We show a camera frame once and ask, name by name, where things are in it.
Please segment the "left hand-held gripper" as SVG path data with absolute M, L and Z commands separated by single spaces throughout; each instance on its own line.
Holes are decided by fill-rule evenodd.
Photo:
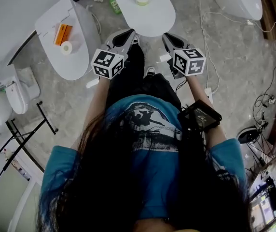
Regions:
M 135 35 L 134 29 L 122 29 L 111 34 L 106 43 L 93 55 L 91 66 L 94 74 L 113 79 L 124 68 L 124 62 L 128 58 L 127 52 Z

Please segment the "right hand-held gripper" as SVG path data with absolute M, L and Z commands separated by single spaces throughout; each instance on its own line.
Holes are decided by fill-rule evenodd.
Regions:
M 185 38 L 168 32 L 162 41 L 171 56 L 167 62 L 174 79 L 203 73 L 206 57 L 199 48 L 189 48 L 191 44 Z

